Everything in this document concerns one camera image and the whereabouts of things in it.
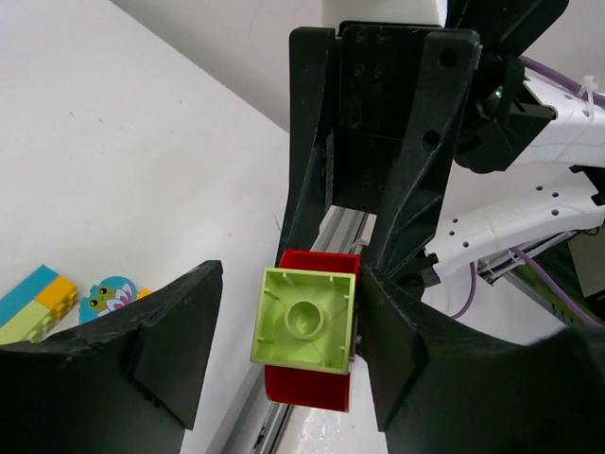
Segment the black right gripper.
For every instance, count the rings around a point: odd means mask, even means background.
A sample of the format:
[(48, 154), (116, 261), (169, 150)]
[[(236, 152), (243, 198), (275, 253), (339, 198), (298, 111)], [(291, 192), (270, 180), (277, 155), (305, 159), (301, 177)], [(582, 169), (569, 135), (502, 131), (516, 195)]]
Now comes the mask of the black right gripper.
[[(496, 28), (477, 33), (359, 21), (339, 27), (332, 203), (374, 213), (383, 196), (362, 258), (364, 290), (419, 272), (414, 262), (437, 230), (463, 110), (459, 165), (491, 173), (519, 153), (510, 126), (519, 45)], [(335, 41), (325, 27), (289, 35), (288, 192), (277, 260), (311, 249), (330, 206)]]

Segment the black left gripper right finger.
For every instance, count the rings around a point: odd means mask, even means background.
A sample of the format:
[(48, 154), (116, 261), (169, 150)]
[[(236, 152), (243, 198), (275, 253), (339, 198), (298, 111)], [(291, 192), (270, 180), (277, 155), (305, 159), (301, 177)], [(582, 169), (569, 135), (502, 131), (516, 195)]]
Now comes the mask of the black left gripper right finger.
[(517, 345), (454, 321), (361, 272), (378, 428), (391, 453), (600, 453), (604, 332)]

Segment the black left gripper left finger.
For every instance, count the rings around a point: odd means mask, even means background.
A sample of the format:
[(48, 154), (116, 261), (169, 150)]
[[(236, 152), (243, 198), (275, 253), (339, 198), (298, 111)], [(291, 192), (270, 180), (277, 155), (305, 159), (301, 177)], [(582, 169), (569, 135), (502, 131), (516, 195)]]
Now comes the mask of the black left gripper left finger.
[(5, 453), (177, 453), (195, 423), (223, 289), (208, 260), (145, 298), (1, 349)]

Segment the red curved arch brick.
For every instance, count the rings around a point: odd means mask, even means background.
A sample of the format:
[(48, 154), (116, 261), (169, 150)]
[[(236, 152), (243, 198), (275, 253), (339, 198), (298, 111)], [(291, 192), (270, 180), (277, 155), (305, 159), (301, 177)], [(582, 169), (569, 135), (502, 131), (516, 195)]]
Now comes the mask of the red curved arch brick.
[(275, 403), (346, 412), (360, 257), (289, 249), (263, 272), (251, 361)]

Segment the light green square brick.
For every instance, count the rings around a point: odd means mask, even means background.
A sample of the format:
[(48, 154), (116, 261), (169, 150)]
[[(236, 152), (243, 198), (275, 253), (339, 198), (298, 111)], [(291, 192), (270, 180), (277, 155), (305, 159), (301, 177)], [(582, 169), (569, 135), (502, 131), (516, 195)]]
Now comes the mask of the light green square brick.
[(264, 269), (251, 362), (347, 375), (355, 284), (352, 273)]

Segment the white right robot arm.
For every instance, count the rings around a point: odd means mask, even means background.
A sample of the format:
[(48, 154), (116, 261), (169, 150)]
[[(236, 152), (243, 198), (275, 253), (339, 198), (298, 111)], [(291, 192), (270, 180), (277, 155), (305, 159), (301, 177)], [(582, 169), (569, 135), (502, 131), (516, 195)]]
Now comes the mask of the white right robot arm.
[[(280, 250), (331, 205), (377, 217), (364, 265), (426, 286), (477, 259), (604, 220), (604, 114), (530, 79), (519, 44), (472, 28), (347, 21), (289, 37), (289, 191)], [(441, 216), (452, 165), (565, 171)]]

